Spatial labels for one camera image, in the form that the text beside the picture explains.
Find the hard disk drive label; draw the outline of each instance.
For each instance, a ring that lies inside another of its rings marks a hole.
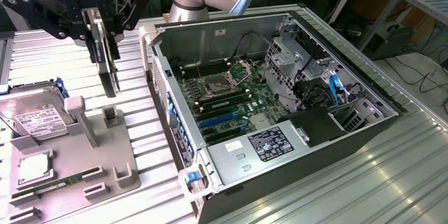
[[[262,162],[294,150],[278,127],[249,136],[248,139]]]
[[[30,136],[37,137],[66,129],[56,108],[38,110],[13,117]]]

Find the open computer tower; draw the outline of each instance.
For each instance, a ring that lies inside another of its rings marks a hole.
[[[156,29],[153,98],[200,223],[349,156],[405,112],[294,12]]]

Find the ram slot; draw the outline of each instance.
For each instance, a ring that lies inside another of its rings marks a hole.
[[[210,102],[222,100],[224,98],[237,97],[238,95],[245,94],[245,93],[248,93],[248,92],[249,92],[249,90],[245,89],[245,90],[240,90],[240,91],[234,91],[234,92],[232,92],[232,93],[226,93],[226,94],[218,95],[218,96],[216,96],[216,97],[212,97],[212,98],[208,98],[208,99],[205,99],[205,100],[200,100],[200,101],[197,101],[197,105],[201,106],[201,105],[205,104],[205,103],[210,103]]]
[[[193,66],[188,68],[181,68],[180,72],[181,72],[182,78],[188,80],[188,79],[198,77],[197,71],[200,72],[201,76],[208,76],[210,74],[225,72],[228,69],[229,67],[226,66],[226,63],[222,61],[214,64],[197,65],[197,67]]]
[[[214,110],[221,109],[222,107],[230,107],[240,103],[248,102],[250,100],[249,97],[240,97],[240,98],[236,98],[236,100],[233,99],[234,98],[226,98],[222,101],[217,101],[213,104],[204,104],[204,106],[200,107],[200,113],[212,112]]]

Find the aluminum workbench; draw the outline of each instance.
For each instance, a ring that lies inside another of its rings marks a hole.
[[[381,133],[348,158],[324,168],[214,223],[442,223],[448,219],[448,129],[444,121],[384,75],[321,19],[297,5],[254,8],[246,13],[296,10],[352,62],[378,83],[409,111],[394,126]],[[161,18],[138,25],[161,23]],[[64,79],[70,95],[85,97],[88,115],[114,104],[125,114],[137,162],[141,187],[117,198],[65,216],[58,223],[194,223],[189,203],[182,199],[177,171],[161,132],[154,104],[146,88],[138,53],[137,30],[125,32],[118,44],[116,65],[122,94],[105,98],[96,67],[85,48],[69,39],[57,40],[45,32],[18,32],[4,48],[12,54],[2,76],[9,84]],[[8,132],[0,134],[1,214],[9,171]]]

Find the hard drive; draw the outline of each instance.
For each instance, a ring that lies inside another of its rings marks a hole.
[[[44,140],[66,133],[66,125],[74,123],[64,111],[68,96],[60,79],[14,87],[2,87],[0,95],[0,119],[14,137],[30,135]]]

